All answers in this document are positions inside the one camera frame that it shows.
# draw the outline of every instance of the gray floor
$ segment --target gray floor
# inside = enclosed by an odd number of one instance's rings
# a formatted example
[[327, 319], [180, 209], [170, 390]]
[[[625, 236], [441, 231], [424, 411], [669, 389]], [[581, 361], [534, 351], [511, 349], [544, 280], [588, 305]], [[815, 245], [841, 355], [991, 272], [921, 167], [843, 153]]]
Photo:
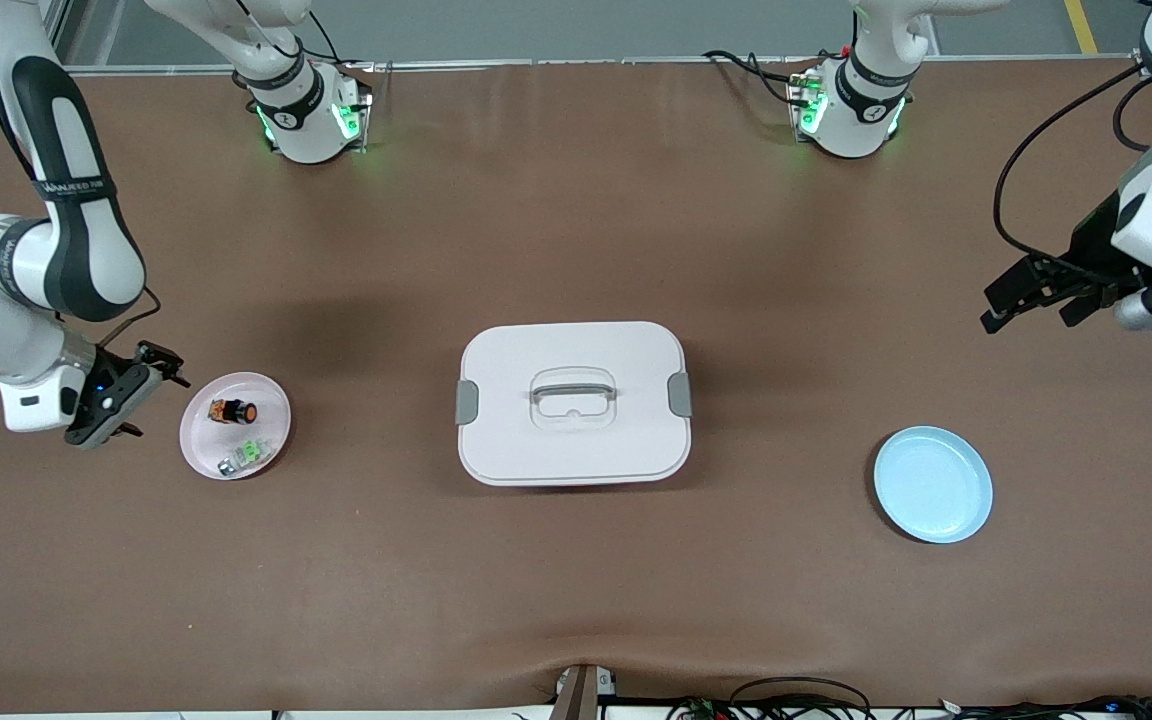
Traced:
[[[1147, 8], [1085, 0], [1102, 53], [1126, 53]], [[342, 56], [414, 60], [619, 60], [732, 50], [813, 55], [850, 36], [846, 0], [317, 0]], [[214, 65], [204, 41], [141, 0], [91, 0], [76, 14], [70, 65]], [[1011, 0], [995, 13], [938, 18], [952, 55], [1079, 53], [1062, 0]], [[312, 26], [300, 31], [325, 50]]]

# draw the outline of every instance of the table surface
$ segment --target table surface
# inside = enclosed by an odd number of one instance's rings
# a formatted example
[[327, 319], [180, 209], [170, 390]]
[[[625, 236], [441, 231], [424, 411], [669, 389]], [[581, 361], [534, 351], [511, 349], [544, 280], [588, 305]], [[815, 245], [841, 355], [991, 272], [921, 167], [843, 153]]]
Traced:
[[[192, 381], [255, 370], [296, 433], [262, 477], [143, 439], [73, 450], [0, 418], [0, 711], [530, 703], [558, 669], [622, 694], [761, 675], [874, 702], [1152, 694], [1152, 334], [1025, 316], [990, 197], [1016, 142], [1123, 60], [929, 65], [873, 158], [796, 146], [756, 78], [705, 65], [399, 74], [372, 145], [266, 152], [225, 77], [82, 81]], [[1014, 176], [1051, 250], [1134, 156], [1115, 97]], [[1128, 118], [1152, 141], [1152, 88]], [[38, 202], [0, 141], [0, 211]], [[650, 319], [684, 343], [691, 457], [650, 487], [488, 488], [461, 468], [462, 348], [493, 325]], [[973, 442], [978, 536], [874, 507], [879, 444]]]

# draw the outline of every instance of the white container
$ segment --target white container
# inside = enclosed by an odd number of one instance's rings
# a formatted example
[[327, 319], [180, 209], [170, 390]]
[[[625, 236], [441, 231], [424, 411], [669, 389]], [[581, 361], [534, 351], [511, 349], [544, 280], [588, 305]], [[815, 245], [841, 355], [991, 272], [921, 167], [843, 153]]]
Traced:
[[461, 464], [499, 487], [668, 478], [691, 450], [682, 344], [654, 323], [508, 325], [461, 359]]

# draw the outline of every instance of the black strap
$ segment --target black strap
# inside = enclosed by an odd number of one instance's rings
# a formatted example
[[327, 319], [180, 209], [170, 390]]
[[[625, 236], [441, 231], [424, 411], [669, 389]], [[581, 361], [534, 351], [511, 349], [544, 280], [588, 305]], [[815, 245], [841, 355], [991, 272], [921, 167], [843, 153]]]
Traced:
[[847, 81], [847, 68], [838, 68], [835, 73], [838, 86], [838, 99], [842, 100], [846, 106], [854, 109], [856, 113], [856, 119], [858, 119], [864, 124], [881, 123], [887, 115], [890, 114], [893, 109], [900, 105], [901, 99], [904, 99], [904, 92], [900, 94], [894, 94], [888, 97], [886, 100], [877, 100], [874, 97], [869, 97], [866, 94], [861, 94], [859, 90], [856, 90], [851, 85], [850, 81]]
[[301, 74], [301, 68], [305, 67], [305, 46], [301, 45], [301, 38], [296, 38], [296, 61], [293, 61], [291, 68], [287, 68], [279, 76], [271, 77], [268, 79], [252, 79], [248, 76], [241, 76], [238, 70], [234, 70], [234, 77], [243, 81], [248, 90], [278, 90], [283, 85], [288, 85], [296, 76]]
[[283, 105], [279, 108], [278, 105], [267, 105], [265, 103], [256, 103], [257, 108], [260, 108], [262, 114], [282, 129], [301, 129], [305, 126], [305, 118], [323, 103], [324, 96], [324, 82], [323, 76], [314, 70], [314, 84], [306, 92], [305, 97], [301, 97], [296, 103], [291, 105]]
[[15, 250], [17, 250], [20, 238], [24, 237], [24, 233], [31, 232], [38, 225], [46, 222], [47, 218], [21, 218], [8, 225], [3, 234], [0, 234], [0, 287], [13, 300], [26, 306], [40, 305], [24, 296], [24, 293], [20, 291], [20, 286], [15, 282], [15, 273], [13, 272]]
[[83, 202], [106, 200], [118, 195], [114, 179], [109, 176], [92, 176], [86, 179], [41, 179], [33, 182], [33, 190], [44, 202]]
[[900, 88], [902, 85], [909, 85], [909, 81], [914, 79], [914, 76], [918, 74], [918, 68], [914, 68], [914, 71], [909, 73], [908, 76], [884, 76], [884, 74], [876, 73], [874, 70], [870, 70], [865, 67], [865, 65], [861, 62], [859, 56], [856, 55], [855, 50], [852, 50], [851, 55], [847, 55], [847, 61], [851, 63], [851, 69], [856, 70], [856, 74], [861, 76], [861, 79], [872, 82], [874, 85], [882, 88]]

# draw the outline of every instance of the blue plate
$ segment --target blue plate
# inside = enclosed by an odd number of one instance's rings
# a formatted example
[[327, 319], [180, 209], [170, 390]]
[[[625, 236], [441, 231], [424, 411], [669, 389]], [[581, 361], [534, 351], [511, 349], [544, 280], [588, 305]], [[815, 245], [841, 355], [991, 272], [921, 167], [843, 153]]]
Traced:
[[923, 541], [961, 541], [990, 517], [993, 483], [979, 452], [945, 429], [904, 429], [874, 462], [878, 502], [893, 523]]

